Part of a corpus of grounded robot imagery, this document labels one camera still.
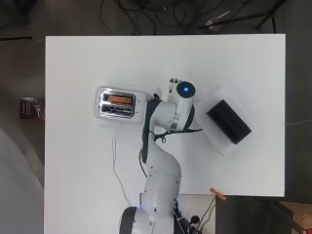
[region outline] gray floor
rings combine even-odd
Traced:
[[[0,43],[0,92],[6,94],[10,106],[19,118],[20,97],[43,97],[45,94],[45,36],[48,35],[109,35],[99,18],[101,0],[42,0],[38,1],[29,14],[29,27],[10,25],[0,30],[0,37],[32,35],[32,41],[14,41]],[[158,7],[169,0],[158,0]],[[217,5],[219,0],[207,0],[205,9]],[[268,9],[275,0],[253,0],[238,16],[253,14]],[[227,0],[219,9],[207,14],[198,21],[205,24],[209,18],[219,16],[230,10],[238,9],[240,0]],[[312,1],[289,0],[277,14],[277,29],[287,34],[287,87],[286,120],[297,122],[312,119]],[[133,26],[112,0],[106,0],[103,6],[103,18],[116,35],[130,35]],[[175,23],[165,15],[163,22]],[[256,33],[248,25],[257,20],[235,23],[222,33]],[[144,16],[138,17],[138,27],[143,35],[152,34],[152,24]],[[193,34],[205,34],[206,31],[193,30]],[[262,28],[263,33],[271,33],[268,22]],[[157,26],[157,34],[175,34],[174,28]],[[34,145],[44,162],[44,123],[21,122],[24,133]],[[312,123],[287,126],[286,130],[286,199],[290,201],[312,203]],[[283,233],[282,223],[269,213],[256,200],[245,197],[230,197],[228,202],[218,202],[216,233],[251,233],[259,214],[266,214],[265,223],[260,225],[258,233]]]

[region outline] black object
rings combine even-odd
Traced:
[[[200,219],[198,216],[194,215],[194,216],[191,217],[191,222],[190,222],[190,224],[199,223],[200,220],[201,220],[201,219]]]
[[[38,97],[21,97],[19,100],[19,118],[22,120],[44,120],[44,99]]]
[[[134,4],[136,4],[141,9],[144,9],[146,5],[149,3],[149,0],[131,0]]]
[[[235,144],[252,132],[224,99],[207,112],[207,115],[212,118],[212,120]]]
[[[146,104],[145,123],[143,126],[143,133],[142,133],[143,146],[141,149],[141,159],[144,164],[147,161],[150,118],[154,114],[154,111],[156,107],[160,104],[160,102],[162,101],[159,99],[152,99],[152,100],[149,100]]]
[[[193,119],[194,119],[194,115],[195,115],[195,108],[194,108],[194,105],[192,105],[191,111],[189,112],[189,115],[187,117],[187,121],[186,121],[184,129],[183,129],[184,131],[187,131],[188,128],[191,126]]]
[[[0,38],[0,41],[32,40],[31,36]]]
[[[119,234],[131,234],[133,232],[136,211],[136,207],[128,207],[124,210],[121,217]]]
[[[235,18],[235,19],[231,19],[231,20],[221,20],[215,23],[212,23],[210,25],[205,25],[205,26],[201,26],[199,27],[199,29],[206,29],[206,28],[210,28],[212,26],[217,26],[217,25],[223,25],[223,24],[228,24],[230,22],[237,22],[237,21],[243,21],[243,20],[251,20],[251,19],[255,19],[255,18],[262,18],[264,17],[264,19],[254,28],[256,30],[260,30],[261,27],[270,19],[270,18],[274,18],[275,13],[280,9],[280,7],[286,3],[287,0],[277,0],[276,3],[274,4],[274,6],[268,10],[267,12],[264,13],[259,13],[259,14],[254,14],[254,15],[250,15],[250,16],[246,16],[246,17],[240,17],[240,18]],[[274,29],[274,33],[276,33],[276,26],[275,26],[275,21],[272,20],[273,23],[273,29]]]

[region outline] black box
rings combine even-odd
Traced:
[[[19,118],[28,120],[44,120],[44,99],[37,97],[21,97],[19,101]]]

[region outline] black cable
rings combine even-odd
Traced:
[[[154,4],[152,4],[151,2],[149,2],[148,4],[151,5],[152,8],[154,9],[153,12],[155,13],[156,20],[157,20],[162,26],[164,26],[164,27],[176,27],[176,25],[167,25],[167,24],[163,23],[163,22],[159,19],[159,17],[158,17],[159,11],[156,10]]]
[[[219,4],[217,4],[215,7],[213,7],[213,8],[211,8],[211,9],[207,10],[206,12],[202,13],[198,18],[194,19],[194,21],[191,23],[191,25],[188,26],[188,28],[187,28],[185,34],[188,33],[189,28],[190,28],[192,25],[194,25],[201,17],[203,17],[203,16],[206,15],[206,14],[209,14],[209,13],[213,12],[214,10],[216,10],[217,8],[219,8],[220,6],[222,6],[223,3],[224,3],[225,1],[226,1],[226,0],[221,0],[221,2],[220,2]]]
[[[212,199],[211,203],[209,204],[209,206],[208,206],[207,210],[204,212],[204,214],[203,214],[203,216],[202,216],[201,220],[199,221],[199,223],[198,223],[198,225],[197,225],[196,229],[192,232],[192,234],[196,234],[196,232],[198,232],[198,228],[199,228],[199,226],[201,225],[201,223],[202,223],[202,221],[203,221],[203,219],[204,219],[205,215],[207,214],[207,212],[208,212],[208,211],[209,211],[209,209],[211,208],[211,206],[212,206],[212,204],[213,204],[214,200],[215,200],[215,197]]]
[[[199,130],[183,130],[183,131],[171,131],[171,130],[168,130],[168,131],[165,131],[163,134],[159,134],[159,135],[155,135],[153,132],[150,132],[151,134],[154,135],[154,140],[156,141],[157,139],[161,138],[162,139],[162,143],[166,143],[166,138],[165,136],[167,135],[172,135],[172,134],[190,134],[190,133],[197,133],[197,132],[200,132],[200,131],[203,131],[203,129],[199,129]]]
[[[110,32],[110,34],[111,34],[111,35],[114,35],[114,33],[113,33],[113,32],[108,28],[108,26],[105,24],[105,22],[104,22],[104,20],[103,20],[103,17],[102,17],[102,15],[101,15],[101,10],[102,10],[104,1],[105,1],[105,0],[102,0],[102,1],[101,1],[100,7],[99,7],[100,21],[101,21],[101,23],[104,25],[104,27]]]
[[[126,12],[137,12],[137,13],[141,13],[141,14],[145,15],[153,23],[153,26],[154,26],[153,32],[154,32],[154,35],[157,35],[156,34],[156,23],[147,13],[145,13],[143,11],[140,11],[140,10],[127,9],[127,8],[122,7],[122,6],[120,6],[120,7],[121,7],[122,10],[124,10]]]
[[[205,225],[211,220],[211,216],[212,216],[212,212],[213,212],[214,208],[215,208],[215,205],[212,207],[211,211],[209,212],[208,219],[203,223],[201,230],[200,230],[200,233],[203,232]]]
[[[140,168],[142,169],[145,177],[147,177],[147,174],[146,174],[146,172],[145,172],[145,170],[143,168],[142,162],[141,162],[141,155],[142,155],[142,150],[140,150],[139,153],[138,153],[138,161],[139,161]]]
[[[133,24],[133,26],[135,27],[133,34],[135,34],[135,32],[136,32],[136,30],[137,30],[137,33],[140,35],[140,32],[139,32],[139,30],[138,30],[138,28],[137,28],[137,22],[134,22],[134,20],[133,20],[133,19],[131,18],[131,16],[127,13],[127,11],[124,10],[124,7],[121,5],[120,0],[114,0],[114,1],[115,1],[115,3],[117,4],[117,6],[119,7],[119,9],[122,10],[122,11],[126,14],[126,16],[129,18],[130,22],[131,22],[131,23]]]
[[[251,3],[253,0],[241,0],[241,7],[236,11],[236,13],[232,16],[231,20],[229,23],[227,23],[220,31],[223,31],[232,21],[233,19],[239,14],[239,12],[246,6],[246,4]]]

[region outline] white tabletop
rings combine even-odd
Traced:
[[[163,147],[182,167],[180,193],[209,194],[213,187],[223,194],[284,196],[284,35],[48,37],[46,52],[48,234],[116,228],[126,203],[112,173],[113,137],[116,171],[137,205],[145,180],[137,160],[141,131],[100,125],[93,114],[97,87],[111,82],[165,95],[176,77],[192,82],[199,100],[235,81],[255,107],[258,143],[224,157],[201,134],[168,137]]]

